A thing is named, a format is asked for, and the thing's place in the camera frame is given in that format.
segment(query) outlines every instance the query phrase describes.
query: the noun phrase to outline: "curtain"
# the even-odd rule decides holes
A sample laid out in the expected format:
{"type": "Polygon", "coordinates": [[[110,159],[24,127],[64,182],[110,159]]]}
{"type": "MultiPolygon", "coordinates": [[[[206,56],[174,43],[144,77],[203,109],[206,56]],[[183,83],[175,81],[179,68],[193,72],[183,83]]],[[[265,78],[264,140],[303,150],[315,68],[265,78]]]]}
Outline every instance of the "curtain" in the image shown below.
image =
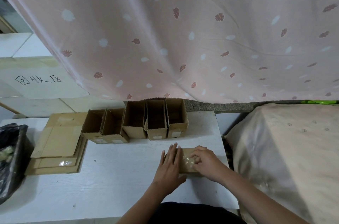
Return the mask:
{"type": "Polygon", "coordinates": [[[339,99],[339,0],[8,0],[115,100],[339,99]]]}

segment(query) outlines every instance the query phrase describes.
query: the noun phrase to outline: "leaf pattern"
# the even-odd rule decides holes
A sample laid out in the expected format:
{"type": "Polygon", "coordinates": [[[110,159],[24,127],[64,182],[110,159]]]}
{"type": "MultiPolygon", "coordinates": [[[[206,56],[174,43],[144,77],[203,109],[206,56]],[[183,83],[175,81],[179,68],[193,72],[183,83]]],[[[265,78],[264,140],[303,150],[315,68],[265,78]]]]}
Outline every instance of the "leaf pattern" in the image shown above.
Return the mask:
{"type": "Polygon", "coordinates": [[[224,57],[224,56],[228,55],[229,53],[230,53],[229,51],[224,52],[224,53],[221,54],[221,56],[224,57]]]}
{"type": "Polygon", "coordinates": [[[176,18],[176,19],[178,19],[179,18],[179,9],[178,8],[174,8],[173,9],[173,14],[174,14],[174,17],[176,18]]]}
{"type": "Polygon", "coordinates": [[[334,8],[336,8],[338,5],[337,4],[331,4],[329,6],[326,6],[322,12],[329,12],[331,10],[333,10],[334,8]]]}
{"type": "Polygon", "coordinates": [[[326,32],[324,32],[324,33],[321,33],[321,34],[319,35],[319,37],[320,37],[320,38],[324,38],[324,37],[326,37],[328,34],[329,34],[329,31],[326,31],[326,32]]]}
{"type": "Polygon", "coordinates": [[[70,50],[63,50],[61,52],[62,52],[63,56],[65,56],[67,58],[72,55],[72,51],[70,51],[70,50]]]}
{"type": "Polygon", "coordinates": [[[312,67],[312,66],[314,66],[314,65],[316,65],[317,63],[312,63],[312,64],[310,64],[310,65],[308,65],[307,67],[312,67]]]}
{"type": "Polygon", "coordinates": [[[136,45],[139,45],[140,44],[140,40],[135,38],[132,40],[132,43],[136,44],[136,45]]]}
{"type": "Polygon", "coordinates": [[[96,73],[94,74],[94,77],[95,77],[96,79],[99,79],[99,78],[101,78],[101,77],[103,77],[103,76],[102,76],[102,73],[101,73],[101,72],[96,72],[96,73]]]}
{"type": "Polygon", "coordinates": [[[280,36],[283,37],[287,33],[287,29],[283,29],[280,36]]]}
{"type": "Polygon", "coordinates": [[[179,69],[180,72],[184,71],[186,69],[186,66],[187,66],[186,63],[184,63],[179,69]]]}
{"type": "Polygon", "coordinates": [[[217,15],[215,15],[215,19],[216,21],[220,22],[224,20],[224,14],[223,13],[218,13],[217,15]]]}

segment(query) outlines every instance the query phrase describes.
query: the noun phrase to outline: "person's right hand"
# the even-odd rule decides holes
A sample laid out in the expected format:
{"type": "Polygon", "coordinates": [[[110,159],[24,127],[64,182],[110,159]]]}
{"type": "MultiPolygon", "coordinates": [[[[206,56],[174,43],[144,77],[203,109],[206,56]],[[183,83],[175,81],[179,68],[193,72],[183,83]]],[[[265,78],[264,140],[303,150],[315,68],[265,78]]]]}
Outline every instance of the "person's right hand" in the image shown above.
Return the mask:
{"type": "Polygon", "coordinates": [[[209,180],[221,183],[225,170],[229,169],[207,147],[197,146],[194,149],[190,155],[190,158],[196,158],[193,168],[209,180]]]}

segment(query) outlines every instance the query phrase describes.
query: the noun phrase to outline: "cloth-covered object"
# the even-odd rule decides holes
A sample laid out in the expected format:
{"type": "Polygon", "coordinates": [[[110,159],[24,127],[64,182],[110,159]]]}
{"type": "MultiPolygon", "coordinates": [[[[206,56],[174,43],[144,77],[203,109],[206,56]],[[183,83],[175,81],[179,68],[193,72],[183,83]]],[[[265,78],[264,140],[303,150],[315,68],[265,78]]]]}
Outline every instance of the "cloth-covered object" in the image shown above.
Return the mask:
{"type": "Polygon", "coordinates": [[[226,139],[234,170],[259,190],[310,223],[339,223],[339,106],[266,104],[226,139]]]}
{"type": "Polygon", "coordinates": [[[339,99],[339,0],[8,0],[89,93],[339,99]]]}

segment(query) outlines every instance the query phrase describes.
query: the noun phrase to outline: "white tabletop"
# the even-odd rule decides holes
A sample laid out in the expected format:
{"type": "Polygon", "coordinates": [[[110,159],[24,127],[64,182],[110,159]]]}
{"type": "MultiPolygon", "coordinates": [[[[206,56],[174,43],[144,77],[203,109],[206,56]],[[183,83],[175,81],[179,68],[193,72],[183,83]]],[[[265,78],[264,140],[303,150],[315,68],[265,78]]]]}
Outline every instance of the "white tabletop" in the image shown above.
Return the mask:
{"type": "MultiPolygon", "coordinates": [[[[175,142],[182,148],[207,146],[228,166],[214,112],[188,112],[187,115],[189,127],[183,138],[132,139],[128,144],[89,141],[80,173],[26,177],[12,197],[0,205],[0,223],[122,216],[152,182],[161,151],[175,142]]],[[[26,124],[28,137],[36,141],[47,120],[3,120],[0,126],[26,124]]],[[[164,202],[167,201],[239,208],[238,201],[227,189],[198,177],[188,177],[165,198],[164,202]]]]}

